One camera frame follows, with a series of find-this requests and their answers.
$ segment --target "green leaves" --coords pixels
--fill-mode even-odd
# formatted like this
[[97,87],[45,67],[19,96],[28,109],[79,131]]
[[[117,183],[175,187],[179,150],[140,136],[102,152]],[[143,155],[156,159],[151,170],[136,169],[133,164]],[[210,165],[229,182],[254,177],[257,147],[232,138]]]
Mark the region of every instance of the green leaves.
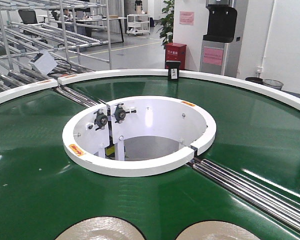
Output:
[[166,6],[162,8],[162,13],[166,16],[160,19],[162,27],[158,31],[162,30],[159,37],[163,38],[162,45],[165,45],[172,43],[174,38],[175,0],[164,0],[163,2]]

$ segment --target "circular conveyor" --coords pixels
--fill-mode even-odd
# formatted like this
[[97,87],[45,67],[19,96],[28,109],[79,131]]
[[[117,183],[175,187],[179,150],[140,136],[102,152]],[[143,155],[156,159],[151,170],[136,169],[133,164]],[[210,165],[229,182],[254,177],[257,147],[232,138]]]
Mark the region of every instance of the circular conveyor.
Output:
[[[229,77],[180,71],[172,82],[166,75],[105,71],[59,82],[93,100],[165,96],[202,107],[217,131],[197,158],[300,210],[300,100]],[[188,165],[147,177],[107,176],[77,165],[64,150],[62,131],[84,109],[52,89],[0,104],[0,239],[55,239],[104,216],[133,224],[147,240],[174,240],[188,226],[212,220],[259,239],[300,239],[299,229]]]

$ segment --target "circular plate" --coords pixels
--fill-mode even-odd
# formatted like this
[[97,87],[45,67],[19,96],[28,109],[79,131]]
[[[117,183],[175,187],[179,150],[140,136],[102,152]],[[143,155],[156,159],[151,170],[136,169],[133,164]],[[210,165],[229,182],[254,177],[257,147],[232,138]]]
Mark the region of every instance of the circular plate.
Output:
[[81,221],[55,240],[145,240],[141,232],[131,223],[111,216],[98,216]]
[[202,221],[183,230],[176,240],[260,240],[244,228],[224,221]]

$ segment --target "trash bin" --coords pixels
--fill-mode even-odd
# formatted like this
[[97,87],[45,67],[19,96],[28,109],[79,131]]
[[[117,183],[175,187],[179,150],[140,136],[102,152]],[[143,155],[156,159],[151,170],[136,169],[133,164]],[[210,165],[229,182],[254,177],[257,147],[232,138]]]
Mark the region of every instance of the trash bin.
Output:
[[283,87],[283,83],[277,80],[272,80],[272,79],[264,79],[263,80],[263,85],[273,88],[273,89],[277,89],[277,90],[281,90]]
[[180,61],[180,70],[185,70],[186,44],[169,42],[165,46],[165,61]]
[[256,84],[263,84],[263,79],[256,76],[249,76],[245,78],[246,81],[256,83]]

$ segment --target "white cart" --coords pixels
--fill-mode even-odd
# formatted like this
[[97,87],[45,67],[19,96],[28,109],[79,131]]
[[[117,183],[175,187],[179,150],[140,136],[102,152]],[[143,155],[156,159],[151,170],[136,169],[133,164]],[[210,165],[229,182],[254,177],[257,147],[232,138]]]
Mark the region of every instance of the white cart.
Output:
[[149,14],[129,14],[127,16],[128,30],[126,33],[137,34],[150,34],[150,17]]

